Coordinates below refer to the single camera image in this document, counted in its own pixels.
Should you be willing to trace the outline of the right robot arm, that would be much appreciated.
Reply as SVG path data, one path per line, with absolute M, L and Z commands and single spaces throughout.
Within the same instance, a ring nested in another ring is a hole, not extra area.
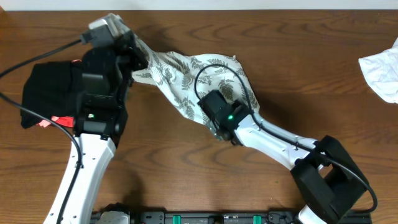
M 371 222 L 369 212 L 352 209 L 369 182 L 337 139 L 325 136 L 317 141 L 294 135 L 264 120 L 242 101 L 227 102 L 218 90 L 201 97 L 198 104 L 216 137 L 256 149 L 290 171 L 306 202 L 298 222 Z

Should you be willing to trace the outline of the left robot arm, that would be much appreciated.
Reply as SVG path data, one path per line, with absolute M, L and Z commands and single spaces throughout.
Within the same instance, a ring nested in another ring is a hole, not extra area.
M 104 172 L 127 123 L 125 106 L 133 71 L 148 62 L 128 31 L 106 40 L 89 37 L 82 58 L 71 153 L 46 223 L 89 223 Z

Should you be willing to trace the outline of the white fern print garment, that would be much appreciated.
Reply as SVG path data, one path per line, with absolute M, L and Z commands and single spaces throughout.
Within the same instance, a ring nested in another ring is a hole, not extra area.
M 209 118 L 198 101 L 211 90 L 219 90 L 227 102 L 250 101 L 253 110 L 259 111 L 249 80 L 235 56 L 156 52 L 138 37 L 136 45 L 144 53 L 148 67 L 132 72 L 133 79 L 157 86 L 183 117 L 206 125 Z

